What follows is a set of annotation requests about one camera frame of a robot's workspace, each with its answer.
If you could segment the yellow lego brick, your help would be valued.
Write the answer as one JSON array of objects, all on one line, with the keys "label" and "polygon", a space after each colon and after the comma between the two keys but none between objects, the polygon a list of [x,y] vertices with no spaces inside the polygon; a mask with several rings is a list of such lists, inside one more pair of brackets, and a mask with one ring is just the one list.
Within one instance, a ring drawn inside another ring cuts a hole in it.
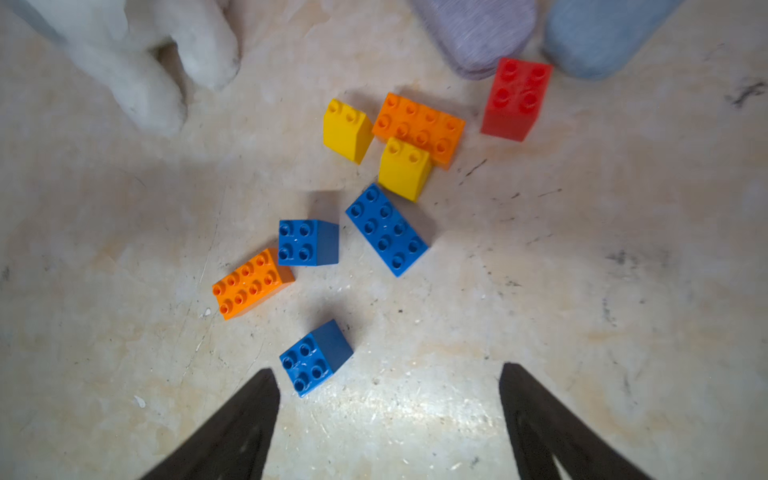
[{"label": "yellow lego brick", "polygon": [[431,172],[430,154],[396,137],[388,139],[378,174],[378,183],[407,200],[417,202]]},{"label": "yellow lego brick", "polygon": [[323,143],[326,147],[360,164],[374,138],[367,115],[338,99],[332,99],[323,119]]}]

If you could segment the grey white husky plush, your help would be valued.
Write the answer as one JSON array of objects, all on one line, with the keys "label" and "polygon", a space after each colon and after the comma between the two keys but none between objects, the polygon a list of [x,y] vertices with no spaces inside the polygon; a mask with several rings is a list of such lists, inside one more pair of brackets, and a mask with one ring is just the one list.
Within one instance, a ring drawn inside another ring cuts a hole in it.
[{"label": "grey white husky plush", "polygon": [[5,7],[108,88],[142,130],[177,134],[187,117],[180,86],[160,63],[174,45],[184,72],[209,90],[237,75],[240,48],[225,1],[7,1]]}]

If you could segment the long orange lego brick back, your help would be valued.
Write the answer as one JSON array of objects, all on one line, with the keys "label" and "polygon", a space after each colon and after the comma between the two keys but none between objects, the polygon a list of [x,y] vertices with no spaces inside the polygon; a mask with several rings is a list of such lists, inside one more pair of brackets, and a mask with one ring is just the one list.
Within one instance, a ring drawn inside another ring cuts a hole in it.
[{"label": "long orange lego brick back", "polygon": [[466,122],[445,112],[388,93],[373,123],[382,142],[396,137],[427,151],[435,166],[449,170]]}]

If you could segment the red square lego brick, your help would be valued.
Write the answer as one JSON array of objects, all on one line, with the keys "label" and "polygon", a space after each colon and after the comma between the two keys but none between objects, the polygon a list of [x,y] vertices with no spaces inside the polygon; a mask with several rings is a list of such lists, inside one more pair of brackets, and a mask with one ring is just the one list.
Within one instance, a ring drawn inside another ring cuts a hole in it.
[{"label": "red square lego brick", "polygon": [[549,64],[501,58],[480,131],[524,141],[539,117],[552,70]]}]

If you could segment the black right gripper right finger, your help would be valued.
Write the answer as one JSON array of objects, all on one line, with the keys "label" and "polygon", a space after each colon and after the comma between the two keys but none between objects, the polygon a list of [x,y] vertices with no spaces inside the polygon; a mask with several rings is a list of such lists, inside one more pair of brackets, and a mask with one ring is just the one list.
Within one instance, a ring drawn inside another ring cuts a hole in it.
[{"label": "black right gripper right finger", "polygon": [[499,393],[522,479],[646,479],[522,365],[506,363]]}]

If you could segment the blue square lego brick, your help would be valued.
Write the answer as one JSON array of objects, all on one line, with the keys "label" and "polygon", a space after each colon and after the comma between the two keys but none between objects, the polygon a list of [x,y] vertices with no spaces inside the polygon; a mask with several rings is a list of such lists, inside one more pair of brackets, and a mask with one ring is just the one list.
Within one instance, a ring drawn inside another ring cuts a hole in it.
[{"label": "blue square lego brick", "polygon": [[339,262],[339,225],[316,220],[281,220],[277,259],[284,266],[324,266]]},{"label": "blue square lego brick", "polygon": [[305,397],[330,379],[353,355],[338,323],[330,320],[280,355],[294,391]]}]

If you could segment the purple grey oval case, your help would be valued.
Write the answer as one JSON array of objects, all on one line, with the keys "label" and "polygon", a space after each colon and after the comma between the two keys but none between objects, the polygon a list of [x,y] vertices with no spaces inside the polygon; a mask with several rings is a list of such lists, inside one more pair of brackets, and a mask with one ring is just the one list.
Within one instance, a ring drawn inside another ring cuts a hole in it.
[{"label": "purple grey oval case", "polygon": [[412,0],[433,44],[458,76],[481,80],[521,53],[537,23],[535,0]]}]

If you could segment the long blue lego brick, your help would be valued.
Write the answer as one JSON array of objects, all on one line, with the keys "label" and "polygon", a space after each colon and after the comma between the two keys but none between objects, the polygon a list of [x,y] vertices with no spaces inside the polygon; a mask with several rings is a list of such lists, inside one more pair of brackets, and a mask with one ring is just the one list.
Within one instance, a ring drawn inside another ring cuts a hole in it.
[{"label": "long blue lego brick", "polygon": [[376,183],[361,193],[346,214],[395,277],[402,276],[428,250],[428,244]]}]

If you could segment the long orange lego brick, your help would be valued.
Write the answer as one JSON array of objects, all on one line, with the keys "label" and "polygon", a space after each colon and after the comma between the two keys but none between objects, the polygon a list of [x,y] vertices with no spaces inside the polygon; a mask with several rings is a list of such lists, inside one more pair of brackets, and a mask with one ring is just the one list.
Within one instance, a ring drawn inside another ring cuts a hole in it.
[{"label": "long orange lego brick", "polygon": [[427,151],[435,166],[449,170],[466,122],[445,112],[388,93],[373,123],[382,142],[396,137]]},{"label": "long orange lego brick", "polygon": [[248,313],[295,281],[290,268],[277,260],[278,250],[267,248],[212,285],[225,320]]}]

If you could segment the blue grey oval case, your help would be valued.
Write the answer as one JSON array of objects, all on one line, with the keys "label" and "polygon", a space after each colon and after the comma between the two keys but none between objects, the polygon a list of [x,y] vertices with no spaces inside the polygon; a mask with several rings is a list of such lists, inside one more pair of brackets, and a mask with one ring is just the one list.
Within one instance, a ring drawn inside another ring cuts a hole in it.
[{"label": "blue grey oval case", "polygon": [[679,0],[561,0],[549,10],[544,55],[565,74],[602,80],[621,70]]}]

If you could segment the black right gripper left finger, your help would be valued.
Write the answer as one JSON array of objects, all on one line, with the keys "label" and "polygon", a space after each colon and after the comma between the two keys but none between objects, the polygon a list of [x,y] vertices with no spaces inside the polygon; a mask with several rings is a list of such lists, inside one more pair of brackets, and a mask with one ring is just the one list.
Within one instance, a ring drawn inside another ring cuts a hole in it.
[{"label": "black right gripper left finger", "polygon": [[146,479],[260,479],[280,404],[270,368],[258,371]]}]

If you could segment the long orange lego brick front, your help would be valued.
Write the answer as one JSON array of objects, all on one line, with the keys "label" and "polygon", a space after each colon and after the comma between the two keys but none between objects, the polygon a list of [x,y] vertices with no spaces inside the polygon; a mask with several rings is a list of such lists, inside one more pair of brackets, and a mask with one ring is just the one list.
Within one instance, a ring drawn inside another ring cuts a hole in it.
[{"label": "long orange lego brick front", "polygon": [[295,281],[290,268],[277,260],[278,250],[267,248],[212,285],[225,320],[248,313]]}]

